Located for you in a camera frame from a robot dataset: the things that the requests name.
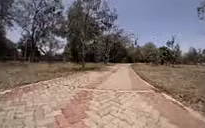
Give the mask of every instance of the blue sky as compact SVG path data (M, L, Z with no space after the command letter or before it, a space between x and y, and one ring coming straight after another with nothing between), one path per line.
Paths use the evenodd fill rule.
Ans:
M119 14L118 25L131 31L142 45L154 42L158 46L175 36L183 51L191 46L205 48L205 22L197 17L200 0L114 0ZM8 33L17 42L19 31Z

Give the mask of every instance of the ground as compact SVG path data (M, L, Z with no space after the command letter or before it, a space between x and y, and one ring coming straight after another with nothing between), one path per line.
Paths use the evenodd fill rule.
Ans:
M205 128L129 64L0 92L0 128Z
M205 115L205 66L134 64L144 80Z
M102 69L102 64L87 63L84 70ZM0 63L0 91L80 72L81 65L74 63Z

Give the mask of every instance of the dirt patch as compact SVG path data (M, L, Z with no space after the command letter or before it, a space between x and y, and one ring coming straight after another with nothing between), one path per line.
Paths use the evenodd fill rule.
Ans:
M134 64L132 68L142 79L205 115L205 66Z
M0 63L0 91L17 86L65 77L76 72L103 70L103 64L88 63L84 70L73 63Z

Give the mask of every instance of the brick pavement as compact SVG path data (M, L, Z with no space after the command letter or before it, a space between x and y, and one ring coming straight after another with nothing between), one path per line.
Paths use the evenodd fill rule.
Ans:
M0 128L88 127L205 128L205 123L147 86L129 65L0 95Z

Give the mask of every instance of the grass field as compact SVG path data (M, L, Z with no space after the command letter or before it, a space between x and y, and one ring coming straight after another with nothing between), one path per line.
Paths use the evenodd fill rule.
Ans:
M205 115L205 66L152 66L132 68L148 83Z
M75 72L104 69L103 64L88 63L84 70L81 65L73 63L0 63L0 91L71 75Z

